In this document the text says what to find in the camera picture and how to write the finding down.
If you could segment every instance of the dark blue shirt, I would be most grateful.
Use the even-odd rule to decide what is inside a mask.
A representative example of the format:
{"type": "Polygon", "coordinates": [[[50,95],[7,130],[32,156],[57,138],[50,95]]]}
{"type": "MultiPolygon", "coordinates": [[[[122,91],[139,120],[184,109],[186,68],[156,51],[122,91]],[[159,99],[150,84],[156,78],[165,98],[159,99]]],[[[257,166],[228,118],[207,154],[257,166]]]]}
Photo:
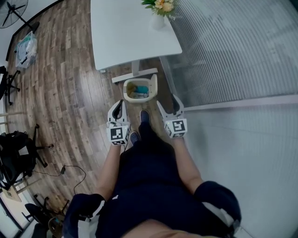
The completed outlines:
{"type": "MultiPolygon", "coordinates": [[[[102,200],[98,194],[74,196],[64,221],[64,237],[78,237],[79,215],[90,216],[102,200]]],[[[207,181],[192,195],[179,178],[174,157],[135,155],[121,161],[114,194],[100,212],[96,237],[120,238],[148,219],[202,236],[224,237],[230,233],[230,228],[202,202],[224,209],[241,221],[238,201],[227,188],[207,181]]]]}

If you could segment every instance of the table leg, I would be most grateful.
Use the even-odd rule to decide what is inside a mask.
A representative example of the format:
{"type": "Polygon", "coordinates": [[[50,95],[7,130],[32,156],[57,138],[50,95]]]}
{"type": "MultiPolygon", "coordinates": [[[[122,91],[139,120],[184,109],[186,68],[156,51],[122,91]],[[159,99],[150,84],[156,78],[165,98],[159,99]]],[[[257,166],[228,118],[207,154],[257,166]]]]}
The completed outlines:
{"type": "Polygon", "coordinates": [[[11,116],[11,115],[17,115],[17,114],[23,114],[23,113],[22,113],[22,112],[1,113],[1,114],[0,114],[0,117],[11,116]]]}
{"type": "Polygon", "coordinates": [[[121,76],[112,78],[112,82],[113,83],[118,83],[118,82],[121,82],[121,81],[132,79],[134,77],[139,77],[139,76],[143,76],[143,75],[147,75],[147,74],[154,74],[154,73],[158,72],[157,68],[146,69],[146,70],[139,71],[139,67],[140,67],[140,61],[139,60],[132,61],[131,62],[131,71],[132,71],[132,73],[128,73],[128,74],[125,74],[125,75],[121,75],[121,76]]]}
{"type": "Polygon", "coordinates": [[[23,188],[21,188],[20,190],[18,190],[17,193],[19,194],[19,193],[21,193],[21,192],[27,190],[28,188],[30,188],[32,185],[34,185],[35,183],[39,182],[40,180],[41,180],[41,179],[38,179],[38,180],[34,181],[33,183],[28,184],[26,187],[23,187],[23,188]]]}

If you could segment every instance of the shoe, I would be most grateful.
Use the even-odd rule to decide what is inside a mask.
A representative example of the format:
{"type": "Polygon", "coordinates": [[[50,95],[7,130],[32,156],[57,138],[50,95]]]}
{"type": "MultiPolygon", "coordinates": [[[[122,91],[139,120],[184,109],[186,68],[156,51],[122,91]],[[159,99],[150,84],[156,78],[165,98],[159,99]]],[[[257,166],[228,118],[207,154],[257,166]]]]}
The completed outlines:
{"type": "Polygon", "coordinates": [[[134,145],[135,142],[141,140],[141,138],[140,138],[138,132],[132,132],[132,133],[130,134],[129,140],[130,140],[130,142],[132,143],[132,145],[134,145]]]}
{"type": "Polygon", "coordinates": [[[140,118],[141,118],[141,123],[142,122],[148,122],[150,123],[150,114],[146,110],[141,110],[140,112],[140,118]]]}

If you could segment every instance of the skin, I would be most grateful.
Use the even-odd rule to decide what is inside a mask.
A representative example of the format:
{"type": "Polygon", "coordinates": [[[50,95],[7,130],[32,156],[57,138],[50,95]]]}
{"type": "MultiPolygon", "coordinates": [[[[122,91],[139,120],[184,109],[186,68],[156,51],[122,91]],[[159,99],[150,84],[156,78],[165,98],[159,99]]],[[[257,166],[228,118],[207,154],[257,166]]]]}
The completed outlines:
{"type": "MultiPolygon", "coordinates": [[[[175,150],[176,163],[181,181],[187,189],[194,194],[195,190],[203,180],[201,174],[193,162],[183,138],[172,140],[175,150]]],[[[97,193],[102,195],[108,201],[113,193],[119,172],[121,147],[111,145],[107,159],[100,173],[97,193]]],[[[184,231],[175,231],[165,224],[155,220],[147,220],[129,232],[122,238],[201,238],[199,235],[189,234],[184,231]]]]}

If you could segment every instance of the white table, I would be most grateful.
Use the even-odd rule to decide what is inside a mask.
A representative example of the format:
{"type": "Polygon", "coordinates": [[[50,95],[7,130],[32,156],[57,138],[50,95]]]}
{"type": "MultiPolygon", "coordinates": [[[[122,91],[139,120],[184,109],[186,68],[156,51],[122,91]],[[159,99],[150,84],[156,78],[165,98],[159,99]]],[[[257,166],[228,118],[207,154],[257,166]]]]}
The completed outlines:
{"type": "Polygon", "coordinates": [[[145,9],[141,0],[91,0],[96,69],[132,64],[132,73],[113,78],[113,83],[157,72],[156,68],[139,71],[140,60],[182,53],[169,20],[154,30],[151,18],[151,9],[145,9]]]}

